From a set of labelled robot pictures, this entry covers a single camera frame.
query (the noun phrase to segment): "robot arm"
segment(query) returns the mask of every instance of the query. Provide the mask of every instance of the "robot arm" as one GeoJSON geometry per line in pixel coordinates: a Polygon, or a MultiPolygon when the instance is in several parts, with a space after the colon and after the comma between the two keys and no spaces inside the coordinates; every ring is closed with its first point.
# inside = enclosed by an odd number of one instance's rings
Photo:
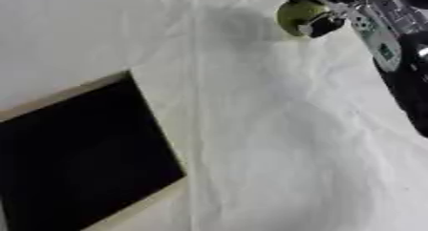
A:
{"type": "Polygon", "coordinates": [[[278,22],[318,37],[349,19],[397,104],[428,137],[428,0],[289,0],[278,22]]]}

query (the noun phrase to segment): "black panel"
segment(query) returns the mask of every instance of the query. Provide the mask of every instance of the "black panel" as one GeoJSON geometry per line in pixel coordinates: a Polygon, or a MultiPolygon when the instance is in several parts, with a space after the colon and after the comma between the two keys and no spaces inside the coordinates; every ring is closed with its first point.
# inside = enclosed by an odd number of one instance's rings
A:
{"type": "Polygon", "coordinates": [[[10,231],[80,230],[182,176],[130,76],[0,124],[10,231]]]}

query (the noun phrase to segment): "black object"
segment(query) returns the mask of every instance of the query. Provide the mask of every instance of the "black object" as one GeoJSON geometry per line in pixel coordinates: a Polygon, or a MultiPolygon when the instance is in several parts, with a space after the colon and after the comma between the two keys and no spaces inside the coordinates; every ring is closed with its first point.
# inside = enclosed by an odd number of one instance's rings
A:
{"type": "Polygon", "coordinates": [[[402,51],[398,69],[384,72],[375,64],[397,104],[419,133],[428,137],[428,60],[418,55],[420,47],[428,47],[428,32],[406,34],[398,41],[402,51]]]}
{"type": "Polygon", "coordinates": [[[345,25],[345,19],[332,18],[328,12],[322,12],[315,16],[314,21],[310,23],[312,27],[311,38],[320,37],[327,33],[336,31],[345,25]]]}
{"type": "Polygon", "coordinates": [[[10,231],[80,230],[182,176],[130,76],[0,124],[10,231]]]}

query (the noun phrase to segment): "white fabric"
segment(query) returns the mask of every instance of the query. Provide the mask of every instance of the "white fabric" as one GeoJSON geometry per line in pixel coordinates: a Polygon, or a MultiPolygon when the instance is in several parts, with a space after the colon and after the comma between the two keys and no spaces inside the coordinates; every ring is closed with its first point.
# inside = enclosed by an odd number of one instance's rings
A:
{"type": "Polygon", "coordinates": [[[132,69],[188,185],[102,230],[426,230],[427,141],[349,28],[286,37],[283,1],[0,0],[0,111],[132,69]]]}

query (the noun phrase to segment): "wrinkled white sheet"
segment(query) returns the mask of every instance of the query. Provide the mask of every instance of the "wrinkled white sheet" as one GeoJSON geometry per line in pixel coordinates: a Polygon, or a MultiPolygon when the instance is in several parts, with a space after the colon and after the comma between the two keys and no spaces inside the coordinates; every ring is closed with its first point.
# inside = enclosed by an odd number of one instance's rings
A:
{"type": "Polygon", "coordinates": [[[284,0],[0,0],[0,111],[131,69],[187,169],[98,230],[428,226],[428,143],[349,28],[286,37],[284,0]]]}

